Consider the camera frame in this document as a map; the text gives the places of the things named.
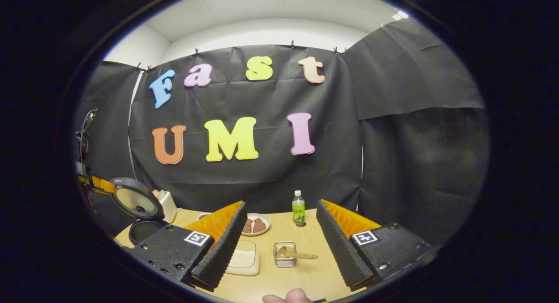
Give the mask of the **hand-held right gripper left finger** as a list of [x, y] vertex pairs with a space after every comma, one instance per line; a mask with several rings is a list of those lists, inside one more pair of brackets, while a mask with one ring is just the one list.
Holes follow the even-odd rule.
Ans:
[[225, 274], [247, 219], [246, 203], [238, 201], [184, 227], [168, 224], [130, 253], [153, 271], [212, 292]]

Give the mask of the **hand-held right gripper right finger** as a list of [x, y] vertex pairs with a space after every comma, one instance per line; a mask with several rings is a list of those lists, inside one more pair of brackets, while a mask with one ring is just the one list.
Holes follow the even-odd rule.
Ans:
[[419, 263], [432, 246], [403, 225], [380, 225], [320, 200], [316, 219], [345, 284], [358, 290], [390, 279]]

